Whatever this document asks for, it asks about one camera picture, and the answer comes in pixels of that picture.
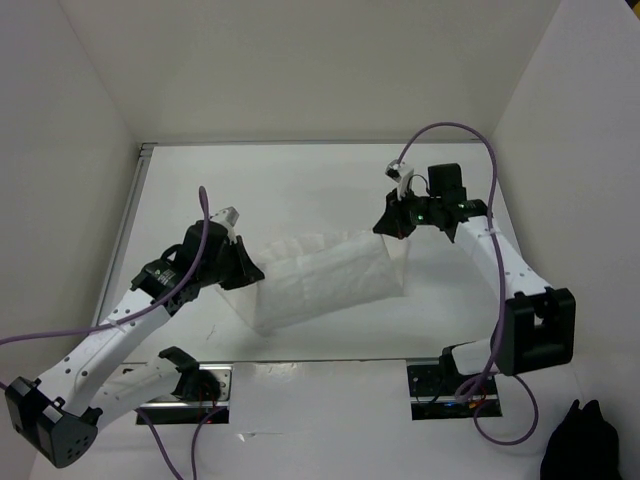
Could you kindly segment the white pleated skirt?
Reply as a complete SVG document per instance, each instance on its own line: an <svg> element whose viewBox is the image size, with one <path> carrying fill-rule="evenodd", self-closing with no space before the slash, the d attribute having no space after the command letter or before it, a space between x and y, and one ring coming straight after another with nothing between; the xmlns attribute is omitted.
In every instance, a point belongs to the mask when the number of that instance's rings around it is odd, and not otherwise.
<svg viewBox="0 0 640 480"><path fill-rule="evenodd" d="M267 334L319 316L404 295L410 241L371 231L277 240L254 257L265 278L218 290L252 330Z"/></svg>

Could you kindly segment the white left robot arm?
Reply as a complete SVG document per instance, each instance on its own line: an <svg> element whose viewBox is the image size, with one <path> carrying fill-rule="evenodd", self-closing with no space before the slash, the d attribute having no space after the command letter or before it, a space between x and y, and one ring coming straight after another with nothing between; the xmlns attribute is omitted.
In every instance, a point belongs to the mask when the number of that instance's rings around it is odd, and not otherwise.
<svg viewBox="0 0 640 480"><path fill-rule="evenodd" d="M211 285L235 290L263 279L234 231L229 210L191 225L184 240L147 263L112 312L55 366L5 390L11 423L54 467L79 460L110 423L157 397L184 400L203 389L219 395L218 380L172 346L117 376L124 360Z"/></svg>

